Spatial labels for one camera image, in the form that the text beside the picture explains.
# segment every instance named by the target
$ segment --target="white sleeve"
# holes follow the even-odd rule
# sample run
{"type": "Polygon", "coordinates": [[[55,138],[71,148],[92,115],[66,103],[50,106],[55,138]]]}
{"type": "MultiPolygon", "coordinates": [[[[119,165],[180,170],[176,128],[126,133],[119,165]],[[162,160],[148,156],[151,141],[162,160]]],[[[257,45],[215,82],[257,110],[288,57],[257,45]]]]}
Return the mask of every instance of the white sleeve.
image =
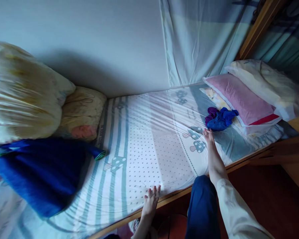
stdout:
{"type": "Polygon", "coordinates": [[[216,191],[229,238],[273,238],[257,222],[252,211],[229,180],[220,179],[216,191]]]}

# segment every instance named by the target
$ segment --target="mattress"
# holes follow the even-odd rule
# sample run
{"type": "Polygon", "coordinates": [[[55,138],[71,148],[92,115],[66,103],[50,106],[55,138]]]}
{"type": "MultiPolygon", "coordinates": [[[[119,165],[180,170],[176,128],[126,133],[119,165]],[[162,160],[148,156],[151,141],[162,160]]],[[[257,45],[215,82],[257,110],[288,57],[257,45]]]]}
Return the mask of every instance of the mattress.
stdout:
{"type": "MultiPolygon", "coordinates": [[[[184,189],[208,173],[202,136],[208,107],[215,106],[197,84],[107,101],[94,144],[107,150],[90,164],[82,189],[60,214],[39,216],[0,182],[0,238],[85,238],[140,209],[148,188],[162,195],[184,189]]],[[[275,125],[261,137],[247,137],[234,124],[215,132],[225,165],[277,141],[275,125]]]]}

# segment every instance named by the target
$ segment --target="crumpled clothing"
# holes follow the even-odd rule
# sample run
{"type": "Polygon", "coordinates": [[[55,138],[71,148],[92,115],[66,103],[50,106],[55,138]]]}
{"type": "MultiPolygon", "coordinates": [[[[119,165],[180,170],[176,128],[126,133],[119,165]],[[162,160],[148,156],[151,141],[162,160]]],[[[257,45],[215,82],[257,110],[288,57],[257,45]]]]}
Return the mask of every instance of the crumpled clothing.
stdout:
{"type": "Polygon", "coordinates": [[[24,139],[0,147],[0,176],[42,217],[61,212],[76,193],[86,153],[105,151],[78,140],[24,139]]]}
{"type": "Polygon", "coordinates": [[[216,113],[216,117],[207,123],[207,127],[213,131],[223,131],[232,124],[235,116],[238,116],[237,110],[229,111],[223,107],[220,112],[216,113]]]}
{"type": "Polygon", "coordinates": [[[218,110],[217,108],[215,108],[215,107],[209,107],[209,108],[208,108],[208,113],[209,113],[209,115],[205,118],[205,125],[207,125],[207,123],[208,123],[210,120],[216,118],[216,116],[217,116],[217,112],[219,112],[219,110],[218,110]]]}

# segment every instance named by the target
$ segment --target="pink pillow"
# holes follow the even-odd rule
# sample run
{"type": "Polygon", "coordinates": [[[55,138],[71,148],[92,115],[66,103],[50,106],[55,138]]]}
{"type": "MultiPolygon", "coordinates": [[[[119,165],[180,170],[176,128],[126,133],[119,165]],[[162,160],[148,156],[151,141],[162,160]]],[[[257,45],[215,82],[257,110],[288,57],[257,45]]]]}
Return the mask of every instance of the pink pillow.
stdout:
{"type": "Polygon", "coordinates": [[[259,98],[240,79],[232,74],[222,74],[204,79],[231,107],[239,113],[242,126],[250,125],[273,114],[272,105],[259,98]]]}

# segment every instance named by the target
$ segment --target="hand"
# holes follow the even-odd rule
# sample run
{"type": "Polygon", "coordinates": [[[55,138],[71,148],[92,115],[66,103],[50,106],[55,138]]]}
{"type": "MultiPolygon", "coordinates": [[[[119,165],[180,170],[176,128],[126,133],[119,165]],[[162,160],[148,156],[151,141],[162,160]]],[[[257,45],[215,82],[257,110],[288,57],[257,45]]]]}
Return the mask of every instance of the hand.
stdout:
{"type": "Polygon", "coordinates": [[[203,130],[203,136],[204,136],[207,143],[211,143],[211,142],[215,141],[212,129],[210,129],[210,130],[204,129],[203,130]]]}
{"type": "Polygon", "coordinates": [[[148,190],[148,194],[144,196],[144,206],[142,210],[141,220],[143,218],[148,218],[149,220],[152,220],[154,218],[157,202],[159,199],[159,193],[160,185],[158,186],[158,189],[156,189],[156,186],[154,186],[153,190],[148,190]]]}

